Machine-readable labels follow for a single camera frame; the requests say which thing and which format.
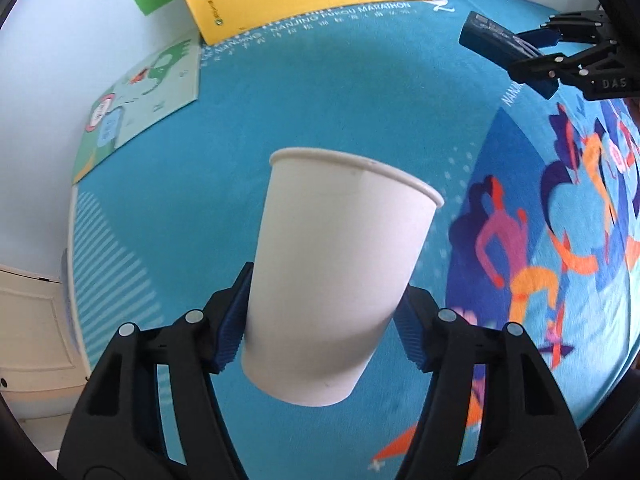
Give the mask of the black device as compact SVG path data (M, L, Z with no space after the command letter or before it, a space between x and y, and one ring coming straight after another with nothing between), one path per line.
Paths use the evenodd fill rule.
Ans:
M460 32L459 44L506 71L515 62L543 56L541 48L548 48L531 46L518 38L515 32L475 11L470 12L466 18ZM545 99L550 99L559 89L559 83L555 78L534 80L526 86Z

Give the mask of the white paper cup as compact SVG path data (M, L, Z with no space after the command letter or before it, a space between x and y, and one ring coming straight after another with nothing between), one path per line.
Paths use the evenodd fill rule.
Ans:
M328 406L359 382L444 200L362 156L282 148L270 165L242 369L268 396Z

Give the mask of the white door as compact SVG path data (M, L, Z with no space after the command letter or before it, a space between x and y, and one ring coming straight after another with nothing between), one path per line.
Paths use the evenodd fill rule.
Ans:
M81 392L87 371L61 282L1 269L1 390L47 399Z

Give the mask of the blue marathon desk mat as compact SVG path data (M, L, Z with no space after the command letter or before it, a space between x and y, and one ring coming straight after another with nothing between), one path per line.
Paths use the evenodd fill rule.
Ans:
M639 351L639 122L468 48L522 0L340 6L94 104L70 239L103 451L203 479L435 479L499 416L582 469Z

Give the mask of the green cartoon booklet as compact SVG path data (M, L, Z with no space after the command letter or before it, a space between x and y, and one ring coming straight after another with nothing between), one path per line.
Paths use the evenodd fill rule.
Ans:
M139 133L198 98L201 38L195 30L149 55L91 105L73 166L78 183Z

